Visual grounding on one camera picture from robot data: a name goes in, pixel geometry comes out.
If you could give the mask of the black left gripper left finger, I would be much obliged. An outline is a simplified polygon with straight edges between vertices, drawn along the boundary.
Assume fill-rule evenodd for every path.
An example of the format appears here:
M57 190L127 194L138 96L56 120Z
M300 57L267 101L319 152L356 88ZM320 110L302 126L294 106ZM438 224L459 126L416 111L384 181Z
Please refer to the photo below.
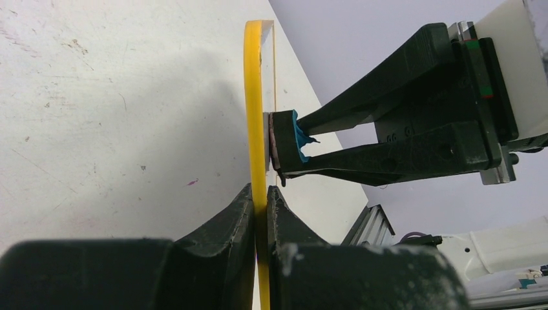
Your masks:
M1 257L2 309L251 309L254 216L246 185L183 238L33 240Z

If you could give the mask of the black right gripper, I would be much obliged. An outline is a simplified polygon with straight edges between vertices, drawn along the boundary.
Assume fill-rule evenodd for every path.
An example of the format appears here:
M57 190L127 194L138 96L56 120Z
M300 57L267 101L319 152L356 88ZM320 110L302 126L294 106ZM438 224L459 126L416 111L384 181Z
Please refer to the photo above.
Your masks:
M313 136L377 120L381 143L307 162L285 152L282 175L318 174L382 186L477 172L485 185L509 183L516 179L519 153L538 152L547 144L546 134L521 138L515 116L493 39L477 35L469 21L448 28L430 23L297 122Z

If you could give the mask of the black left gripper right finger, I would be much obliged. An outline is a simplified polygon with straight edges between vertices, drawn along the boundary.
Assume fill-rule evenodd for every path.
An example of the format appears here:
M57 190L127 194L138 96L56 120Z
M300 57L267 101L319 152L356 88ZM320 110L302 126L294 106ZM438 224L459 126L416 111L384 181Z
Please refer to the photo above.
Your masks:
M272 309L469 309L456 270L435 248L332 245L267 193Z

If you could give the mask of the blue whiteboard eraser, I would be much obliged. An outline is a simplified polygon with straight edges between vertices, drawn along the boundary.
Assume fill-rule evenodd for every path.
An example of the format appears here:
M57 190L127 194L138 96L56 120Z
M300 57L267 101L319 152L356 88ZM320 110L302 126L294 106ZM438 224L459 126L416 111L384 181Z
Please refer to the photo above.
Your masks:
M301 148L318 141L297 125L297 111L272 112L268 117L269 153L279 178L292 178L310 159Z

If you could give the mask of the yellow framed whiteboard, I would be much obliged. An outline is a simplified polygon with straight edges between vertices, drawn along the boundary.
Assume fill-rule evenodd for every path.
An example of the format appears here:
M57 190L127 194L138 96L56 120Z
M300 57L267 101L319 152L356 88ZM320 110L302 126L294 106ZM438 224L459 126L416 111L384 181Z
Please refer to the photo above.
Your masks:
M268 178L271 174L268 172L268 114L276 108L274 21L257 19L246 22L243 73L249 168L255 217L258 302L261 309L270 309L267 191Z

